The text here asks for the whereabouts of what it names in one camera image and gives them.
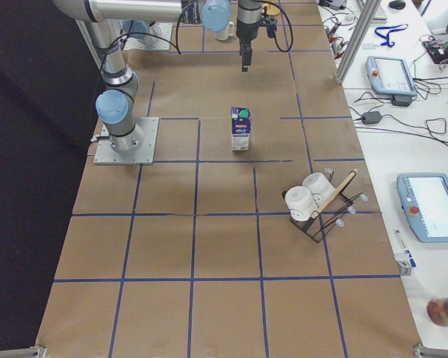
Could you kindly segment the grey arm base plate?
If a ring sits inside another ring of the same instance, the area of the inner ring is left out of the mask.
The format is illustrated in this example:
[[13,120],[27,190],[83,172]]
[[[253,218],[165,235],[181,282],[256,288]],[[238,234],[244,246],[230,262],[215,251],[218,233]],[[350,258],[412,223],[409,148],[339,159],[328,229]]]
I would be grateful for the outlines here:
[[132,133],[124,137],[111,136],[102,126],[93,162],[96,165],[152,165],[159,126],[158,117],[136,117]]

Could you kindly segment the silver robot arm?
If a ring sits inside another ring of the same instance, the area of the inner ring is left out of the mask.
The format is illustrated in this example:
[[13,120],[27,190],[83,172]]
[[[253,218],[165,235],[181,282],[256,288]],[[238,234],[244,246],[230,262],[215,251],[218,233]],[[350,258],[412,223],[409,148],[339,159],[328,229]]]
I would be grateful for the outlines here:
[[135,38],[139,41],[144,41],[147,33],[149,33],[149,26],[143,20],[122,20],[121,28],[130,35],[130,37]]
[[55,6],[75,19],[96,59],[106,90],[95,102],[106,134],[96,137],[98,164],[151,164],[158,135],[157,117],[136,117],[139,89],[136,73],[125,62],[115,20],[146,24],[139,34],[155,38],[160,22],[201,24],[214,33],[224,31],[231,18],[229,1],[56,1]]

